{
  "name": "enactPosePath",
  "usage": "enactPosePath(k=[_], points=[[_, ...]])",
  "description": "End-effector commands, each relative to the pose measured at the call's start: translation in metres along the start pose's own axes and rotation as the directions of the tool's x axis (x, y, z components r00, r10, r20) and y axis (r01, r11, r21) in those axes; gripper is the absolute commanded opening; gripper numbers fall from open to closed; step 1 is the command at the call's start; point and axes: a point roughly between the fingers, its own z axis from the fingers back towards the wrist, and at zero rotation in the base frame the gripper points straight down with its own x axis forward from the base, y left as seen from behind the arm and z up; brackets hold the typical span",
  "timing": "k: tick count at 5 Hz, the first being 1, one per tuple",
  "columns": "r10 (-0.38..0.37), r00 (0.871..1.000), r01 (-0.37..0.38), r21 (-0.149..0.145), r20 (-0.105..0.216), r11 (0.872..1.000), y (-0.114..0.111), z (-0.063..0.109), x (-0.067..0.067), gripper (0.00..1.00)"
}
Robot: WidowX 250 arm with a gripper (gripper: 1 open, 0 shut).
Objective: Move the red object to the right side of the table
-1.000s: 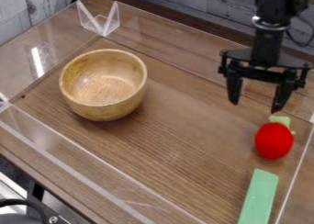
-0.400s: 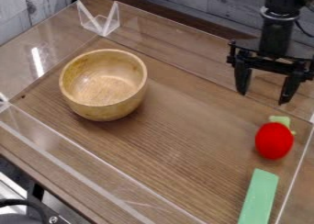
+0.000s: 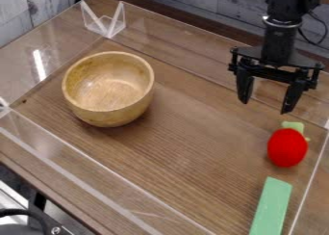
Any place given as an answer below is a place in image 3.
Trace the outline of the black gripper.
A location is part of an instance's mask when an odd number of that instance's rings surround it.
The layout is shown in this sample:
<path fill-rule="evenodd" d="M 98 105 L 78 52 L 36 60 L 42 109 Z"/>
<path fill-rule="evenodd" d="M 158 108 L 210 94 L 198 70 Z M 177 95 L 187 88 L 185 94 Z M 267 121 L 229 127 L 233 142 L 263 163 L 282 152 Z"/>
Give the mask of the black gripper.
<path fill-rule="evenodd" d="M 237 77 L 237 98 L 246 104 L 253 92 L 254 78 L 287 84 L 281 113 L 293 111 L 305 90 L 317 87 L 323 64 L 298 53 L 294 47 L 302 21 L 265 20 L 261 46 L 234 47 L 229 71 Z"/>

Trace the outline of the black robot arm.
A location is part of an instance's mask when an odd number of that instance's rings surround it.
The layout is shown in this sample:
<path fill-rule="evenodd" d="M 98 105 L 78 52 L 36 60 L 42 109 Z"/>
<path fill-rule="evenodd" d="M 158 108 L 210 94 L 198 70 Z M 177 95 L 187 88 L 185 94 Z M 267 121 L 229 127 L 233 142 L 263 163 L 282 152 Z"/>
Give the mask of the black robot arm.
<path fill-rule="evenodd" d="M 243 104 L 249 101 L 255 77 L 286 84 L 281 105 L 281 113 L 286 114 L 293 111 L 302 93 L 315 89 L 325 67 L 295 49 L 303 16 L 311 14 L 319 0 L 266 0 L 266 3 L 262 45 L 231 48 L 229 71 L 237 77 L 237 98 Z"/>

